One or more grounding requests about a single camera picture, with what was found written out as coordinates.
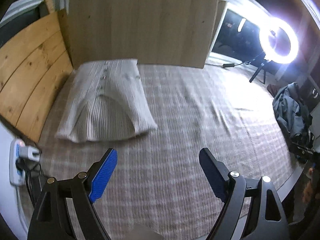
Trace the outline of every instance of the wooden panel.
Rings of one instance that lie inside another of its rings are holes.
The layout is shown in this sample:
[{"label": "wooden panel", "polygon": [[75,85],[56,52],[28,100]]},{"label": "wooden panel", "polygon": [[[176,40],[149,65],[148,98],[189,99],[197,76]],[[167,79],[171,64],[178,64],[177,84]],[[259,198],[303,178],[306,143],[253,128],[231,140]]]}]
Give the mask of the wooden panel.
[{"label": "wooden panel", "polygon": [[191,0],[163,0],[162,10],[164,13],[160,18],[159,45],[155,50],[157,64],[167,64],[168,62],[171,65],[181,64],[190,6]]},{"label": "wooden panel", "polygon": [[17,124],[32,91],[65,50],[61,32],[57,32],[36,48],[10,77],[0,92],[0,114],[11,124]]},{"label": "wooden panel", "polygon": [[53,0],[44,0],[44,2],[45,2],[45,5],[47,6],[48,12],[53,13],[55,11]]},{"label": "wooden panel", "polygon": [[137,55],[139,63],[156,64],[163,0],[139,0]]},{"label": "wooden panel", "polygon": [[216,12],[216,19],[214,21],[214,26],[213,26],[213,31],[212,31],[212,36],[210,39],[210,48],[208,50],[208,55],[210,54],[210,52],[212,51],[212,48],[214,46],[214,42],[215,42],[215,36],[218,35],[217,30],[218,30],[218,26],[220,24],[220,21],[223,21],[222,17],[224,16],[224,12],[225,9],[227,7],[227,2],[223,1],[223,0],[219,0],[218,4],[217,4],[217,12]]},{"label": "wooden panel", "polygon": [[32,23],[4,44],[0,49],[0,91],[21,62],[59,29],[57,14],[52,13]]},{"label": "wooden panel", "polygon": [[204,67],[218,0],[192,0],[181,65]]},{"label": "wooden panel", "polygon": [[71,58],[68,15],[66,9],[58,11],[58,20],[64,44],[66,46],[68,55]]},{"label": "wooden panel", "polygon": [[33,141],[39,141],[50,108],[72,70],[68,54],[64,52],[43,76],[23,108],[17,128]]},{"label": "wooden panel", "polygon": [[203,67],[218,0],[70,0],[75,68],[91,60]]}]

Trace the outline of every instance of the silver bolt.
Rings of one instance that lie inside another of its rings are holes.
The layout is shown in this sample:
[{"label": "silver bolt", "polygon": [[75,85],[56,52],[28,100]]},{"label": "silver bolt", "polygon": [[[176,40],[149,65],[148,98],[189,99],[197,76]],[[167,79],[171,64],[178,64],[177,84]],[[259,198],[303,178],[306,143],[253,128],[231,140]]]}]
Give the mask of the silver bolt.
[{"label": "silver bolt", "polygon": [[54,178],[53,178],[53,177],[49,178],[49,179],[47,180],[47,182],[48,182],[49,184],[54,183]]},{"label": "silver bolt", "polygon": [[86,172],[80,172],[80,173],[78,174],[78,178],[79,178],[79,179],[84,179],[86,176],[87,176],[87,173],[86,173]]},{"label": "silver bolt", "polygon": [[270,179],[268,176],[263,176],[262,179],[263,179],[263,181],[266,182],[266,183],[268,183],[268,182],[271,181],[271,179]]},{"label": "silver bolt", "polygon": [[236,171],[232,171],[232,172],[230,172],[230,175],[234,178],[237,178],[237,177],[239,177],[240,174]]}]

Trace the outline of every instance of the clothing pile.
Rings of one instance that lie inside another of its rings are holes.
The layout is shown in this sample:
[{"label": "clothing pile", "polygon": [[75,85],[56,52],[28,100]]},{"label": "clothing pile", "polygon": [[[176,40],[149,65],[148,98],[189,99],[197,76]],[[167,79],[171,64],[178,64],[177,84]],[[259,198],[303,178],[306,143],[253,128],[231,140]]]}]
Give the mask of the clothing pile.
[{"label": "clothing pile", "polygon": [[298,84],[294,82],[281,88],[272,106],[284,136],[293,143],[312,148],[314,135],[309,129],[312,116],[299,95]]}]

